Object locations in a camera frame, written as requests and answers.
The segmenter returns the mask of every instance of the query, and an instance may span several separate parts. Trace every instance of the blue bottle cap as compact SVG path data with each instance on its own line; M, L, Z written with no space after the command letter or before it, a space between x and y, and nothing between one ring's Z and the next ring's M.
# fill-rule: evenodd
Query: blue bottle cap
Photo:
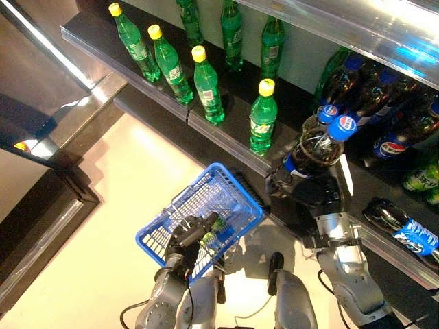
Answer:
M357 53L353 53L352 55L349 55L349 57L347 57L343 65L349 71L358 71L363 64L364 57Z
M340 115L328 126L328 134L337 142L344 142L357 131L354 119L347 115Z
M378 79L382 84L393 84L398 79L398 72L391 69L382 69L378 73Z
M338 108L334 105L326 105L323 109L318 113L318 120L321 123L328 124L335 119L338 115Z

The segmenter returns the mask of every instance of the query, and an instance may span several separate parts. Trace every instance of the yellow bottle cap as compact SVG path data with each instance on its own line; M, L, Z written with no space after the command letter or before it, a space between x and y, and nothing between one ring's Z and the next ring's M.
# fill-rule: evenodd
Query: yellow bottle cap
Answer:
M157 40L162 36L162 30L160 29L160 26L154 24L148 28L148 34L152 40Z
M122 8L118 3L112 3L108 6L108 10L110 10L110 14L113 17L118 17L122 14Z
M262 79L259 82L259 94L260 96L268 97L274 93L274 81L271 79Z
M206 49L203 46L195 46L192 48L192 58L197 63L206 59Z

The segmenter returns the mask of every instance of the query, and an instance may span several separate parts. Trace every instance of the pepsi label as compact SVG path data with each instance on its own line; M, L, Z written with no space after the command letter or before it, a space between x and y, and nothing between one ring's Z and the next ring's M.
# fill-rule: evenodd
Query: pepsi label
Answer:
M375 141L373 151L378 158L387 159L403 153L409 146L398 141L394 134L387 134Z

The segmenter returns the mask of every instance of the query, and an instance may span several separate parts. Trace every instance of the bottle lying on shelf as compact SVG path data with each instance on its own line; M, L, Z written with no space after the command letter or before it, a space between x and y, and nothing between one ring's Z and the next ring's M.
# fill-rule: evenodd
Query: bottle lying on shelf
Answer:
M151 25L147 31L154 41L158 67L166 77L177 101L181 104L188 104L193 99L193 93L183 73L177 51L167 42L157 24Z
M186 30L186 39L189 46L194 47L203 43L198 18L198 6L195 0L176 0L180 11L181 21Z
M125 16L118 3L112 3L108 10L110 10L111 15L115 18L117 31L122 43L139 66L142 75L150 82L158 80L160 78L160 69L145 41L143 41L137 26Z
M206 120L217 125L224 120L217 73L207 61L206 49L203 46L195 46L192 49L192 57L195 61L193 80L204 107Z
M433 269L439 269L439 239L422 227L404 210L387 199L374 197L363 210L363 216L381 230L414 252Z

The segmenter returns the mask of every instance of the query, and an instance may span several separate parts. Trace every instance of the pepsi logo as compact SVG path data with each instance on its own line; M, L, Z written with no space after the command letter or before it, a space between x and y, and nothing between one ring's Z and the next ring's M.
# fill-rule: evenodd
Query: pepsi logo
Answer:
M326 105L323 110L327 115L337 115L338 113L338 108L334 105Z
M346 130L354 130L355 129L355 121L351 117L348 117L347 115L343 115L338 120L340 125L346 129Z

